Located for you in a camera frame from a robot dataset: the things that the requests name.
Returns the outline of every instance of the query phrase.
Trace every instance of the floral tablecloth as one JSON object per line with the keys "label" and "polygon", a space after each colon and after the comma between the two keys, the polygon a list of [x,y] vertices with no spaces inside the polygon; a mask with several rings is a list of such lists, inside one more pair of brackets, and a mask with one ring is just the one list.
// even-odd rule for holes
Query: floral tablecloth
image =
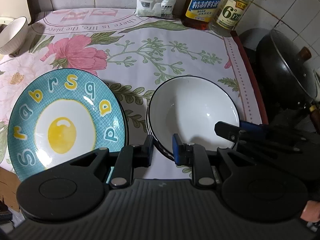
{"label": "floral tablecloth", "polygon": [[[57,68],[97,75],[120,100],[129,122],[130,144],[143,143],[145,113],[161,83],[181,75],[207,78],[233,99],[240,118],[261,123],[244,62],[232,38],[189,29],[178,20],[137,17],[132,9],[86,8],[44,12],[29,26],[23,47],[0,62],[0,166],[13,171],[7,129],[12,108],[38,76]],[[152,166],[136,177],[188,178],[188,167],[156,149]]]}

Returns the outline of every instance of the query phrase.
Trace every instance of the egg design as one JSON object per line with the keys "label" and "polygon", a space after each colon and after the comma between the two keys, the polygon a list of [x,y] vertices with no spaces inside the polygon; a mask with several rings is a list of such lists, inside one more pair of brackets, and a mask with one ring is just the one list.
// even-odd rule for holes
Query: egg design
{"label": "egg design", "polygon": [[76,127],[70,119],[59,117],[54,120],[48,130],[49,144],[56,153],[66,153],[76,141]]}
{"label": "egg design", "polygon": [[35,127],[36,155],[46,168],[54,167],[94,149],[95,126],[80,102],[59,99],[40,114]]}

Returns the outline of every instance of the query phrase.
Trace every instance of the cooking wine bottle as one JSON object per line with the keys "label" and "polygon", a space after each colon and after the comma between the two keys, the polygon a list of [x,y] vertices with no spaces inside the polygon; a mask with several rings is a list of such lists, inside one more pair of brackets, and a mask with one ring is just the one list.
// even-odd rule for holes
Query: cooking wine bottle
{"label": "cooking wine bottle", "polygon": [[186,27],[205,30],[220,0],[186,0],[181,22]]}
{"label": "cooking wine bottle", "polygon": [[236,26],[250,0],[221,0],[215,11],[209,28],[218,35],[230,37],[230,31]]}

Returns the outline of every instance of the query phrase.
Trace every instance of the white bowl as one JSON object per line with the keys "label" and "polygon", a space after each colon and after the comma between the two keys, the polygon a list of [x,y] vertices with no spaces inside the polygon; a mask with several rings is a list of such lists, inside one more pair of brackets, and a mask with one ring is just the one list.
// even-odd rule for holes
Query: white bowl
{"label": "white bowl", "polygon": [[201,144],[207,150],[232,148],[234,143],[216,135],[214,126],[223,121],[239,126],[232,99],[218,85],[203,78],[181,76],[159,86],[147,109],[147,129],[156,147],[172,159],[172,135],[184,143]]}
{"label": "white bowl", "polygon": [[26,17],[20,17],[11,22],[0,32],[0,54],[7,55],[16,52],[24,43],[27,32]]}

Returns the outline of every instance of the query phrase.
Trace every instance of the wok lid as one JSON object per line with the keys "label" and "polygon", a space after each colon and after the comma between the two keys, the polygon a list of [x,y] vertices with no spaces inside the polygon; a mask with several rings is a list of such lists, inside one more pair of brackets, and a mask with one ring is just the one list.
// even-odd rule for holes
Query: wok lid
{"label": "wok lid", "polygon": [[283,61],[284,70],[289,71],[309,97],[314,99],[317,96],[315,75],[305,64],[311,58],[310,51],[306,47],[299,50],[291,40],[279,31],[272,30],[270,37]]}

